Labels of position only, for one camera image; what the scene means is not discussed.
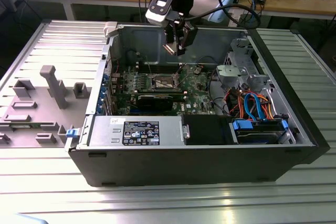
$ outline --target motherboard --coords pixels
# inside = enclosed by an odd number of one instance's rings
[[[111,114],[215,114],[207,90],[209,75],[188,64],[121,67],[110,78]]]

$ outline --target gray plastic peg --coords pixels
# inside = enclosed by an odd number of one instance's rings
[[[43,65],[40,70],[40,75],[46,79],[58,107],[60,109],[65,109],[67,107],[67,101],[65,100],[64,93],[55,77],[55,71],[56,69],[54,66]]]

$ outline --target white table leg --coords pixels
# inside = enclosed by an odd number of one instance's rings
[[[74,10],[72,9],[72,4],[70,1],[64,1],[63,8],[64,8],[65,15],[67,16],[67,20],[76,20],[76,14]]]

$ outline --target power supply label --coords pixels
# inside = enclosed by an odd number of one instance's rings
[[[123,145],[160,145],[159,122],[125,122]]]

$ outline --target blue release tab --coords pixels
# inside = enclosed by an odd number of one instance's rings
[[[248,120],[236,120],[233,122],[233,129],[253,130],[253,125],[252,122]]]
[[[232,125],[233,125],[234,130],[239,129],[239,125],[238,125],[237,121],[234,121]]]
[[[101,108],[101,106],[97,105],[97,107],[96,107],[96,112],[98,112],[98,113],[101,113],[101,112],[102,112],[102,108]]]
[[[105,97],[105,93],[103,91],[99,92],[99,98],[103,99]]]
[[[285,128],[285,130],[288,130],[289,126],[288,126],[287,121],[286,120],[282,120],[281,123],[282,123],[283,127]]]
[[[107,74],[103,74],[103,81],[108,81],[109,80],[109,76]]]
[[[71,129],[67,130],[67,133],[65,134],[67,137],[79,137],[79,129]]]

